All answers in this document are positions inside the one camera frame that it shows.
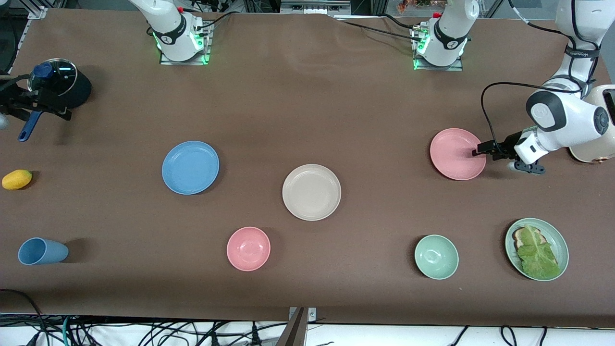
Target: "green bowl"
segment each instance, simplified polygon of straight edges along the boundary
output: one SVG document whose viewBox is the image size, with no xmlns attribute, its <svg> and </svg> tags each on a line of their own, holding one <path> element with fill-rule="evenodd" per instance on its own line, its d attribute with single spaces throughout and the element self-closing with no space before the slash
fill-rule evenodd
<svg viewBox="0 0 615 346">
<path fill-rule="evenodd" d="M 553 255 L 555 255 L 555 259 L 557 260 L 557 264 L 560 266 L 560 274 L 552 279 L 544 280 L 544 279 L 536 279 L 527 275 L 521 270 L 521 259 L 517 255 L 517 249 L 515 248 L 515 240 L 512 237 L 512 234 L 515 233 L 519 228 L 523 228 L 526 225 L 534 226 L 538 228 L 544 238 L 551 244 L 551 250 L 553 251 Z M 508 232 L 506 232 L 506 238 L 504 239 L 504 247 L 506 249 L 506 254 L 508 255 L 508 259 L 512 263 L 512 265 L 519 271 L 519 273 L 527 276 L 528 278 L 536 281 L 552 281 L 559 278 L 564 272 L 566 268 L 568 268 L 568 245 L 566 245 L 566 241 L 564 237 L 561 236 L 561 233 L 555 229 L 550 223 L 529 217 L 527 219 L 521 219 L 513 223 Z"/>
<path fill-rule="evenodd" d="M 450 240 L 441 235 L 428 235 L 416 245 L 415 262 L 427 277 L 444 280 L 457 270 L 459 254 Z"/>
</svg>

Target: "blue plate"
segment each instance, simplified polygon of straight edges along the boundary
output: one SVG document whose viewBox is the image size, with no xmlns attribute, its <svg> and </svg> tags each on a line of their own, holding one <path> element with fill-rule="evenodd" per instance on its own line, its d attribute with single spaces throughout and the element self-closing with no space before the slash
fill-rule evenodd
<svg viewBox="0 0 615 346">
<path fill-rule="evenodd" d="M 171 149 L 162 163 L 162 179 L 169 189 L 181 195 L 199 193 L 220 171 L 220 159 L 207 143 L 191 140 Z"/>
</svg>

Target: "bread slice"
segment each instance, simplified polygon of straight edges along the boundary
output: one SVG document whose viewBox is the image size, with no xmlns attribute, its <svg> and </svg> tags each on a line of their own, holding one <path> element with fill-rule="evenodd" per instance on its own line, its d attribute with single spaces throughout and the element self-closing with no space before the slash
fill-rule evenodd
<svg viewBox="0 0 615 346">
<path fill-rule="evenodd" d="M 515 240 L 515 248 L 517 250 L 519 250 L 519 247 L 523 246 L 523 241 L 521 240 L 521 230 L 523 229 L 524 228 L 519 228 L 518 230 L 515 231 L 515 233 L 512 234 L 512 237 Z M 545 238 L 544 235 L 542 235 L 542 233 L 540 232 L 538 228 L 536 229 L 536 231 L 538 232 L 538 236 L 540 237 L 540 243 L 541 244 L 548 243 L 547 238 Z"/>
</svg>

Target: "plate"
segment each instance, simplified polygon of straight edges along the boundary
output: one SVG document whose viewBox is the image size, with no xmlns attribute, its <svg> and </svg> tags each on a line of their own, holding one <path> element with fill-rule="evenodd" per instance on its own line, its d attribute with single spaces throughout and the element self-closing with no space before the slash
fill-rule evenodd
<svg viewBox="0 0 615 346">
<path fill-rule="evenodd" d="M 216 151 L 207 143 L 191 140 L 177 145 L 162 163 L 162 179 L 180 195 L 199 193 L 213 184 L 220 170 Z"/>
<path fill-rule="evenodd" d="M 444 280 L 457 271 L 459 253 L 448 238 L 441 235 L 428 235 L 416 245 L 415 262 L 419 270 L 428 278 Z"/>
<path fill-rule="evenodd" d="M 517 249 L 515 248 L 515 240 L 512 237 L 512 234 L 515 233 L 519 228 L 523 228 L 526 225 L 534 226 L 538 228 L 544 238 L 551 244 L 551 250 L 553 251 L 553 255 L 555 255 L 555 259 L 557 260 L 557 264 L 560 266 L 560 274 L 552 279 L 541 280 L 534 279 L 531 276 L 521 270 L 521 259 L 517 255 Z M 536 281 L 552 281 L 559 278 L 564 272 L 566 268 L 568 268 L 568 245 L 566 245 L 566 241 L 564 237 L 562 237 L 561 233 L 555 229 L 550 223 L 534 218 L 521 219 L 513 223 L 508 232 L 506 232 L 506 238 L 504 239 L 504 247 L 506 248 L 506 254 L 508 255 L 508 259 L 512 263 L 512 265 L 519 271 L 519 273 L 527 276 L 528 278 Z"/>
<path fill-rule="evenodd" d="M 485 168 L 485 155 L 472 156 L 480 140 L 463 129 L 446 129 L 435 135 L 429 147 L 431 161 L 445 177 L 470 180 Z"/>
<path fill-rule="evenodd" d="M 318 221 L 331 215 L 341 196 L 338 178 L 319 164 L 297 167 L 282 186 L 284 205 L 291 214 L 305 221 Z"/>
<path fill-rule="evenodd" d="M 240 228 L 226 245 L 226 256 L 233 267 L 251 272 L 262 267 L 271 252 L 267 234 L 256 227 Z"/>
</svg>

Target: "green leafy vegetable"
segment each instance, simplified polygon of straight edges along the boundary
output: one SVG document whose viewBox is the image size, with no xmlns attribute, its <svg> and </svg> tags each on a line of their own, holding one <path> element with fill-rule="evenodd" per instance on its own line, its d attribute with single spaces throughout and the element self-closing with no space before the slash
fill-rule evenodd
<svg viewBox="0 0 615 346">
<path fill-rule="evenodd" d="M 520 232 L 523 245 L 517 250 L 521 258 L 524 273 L 535 279 L 548 280 L 560 274 L 551 244 L 542 242 L 540 231 L 532 226 L 525 226 Z"/>
</svg>

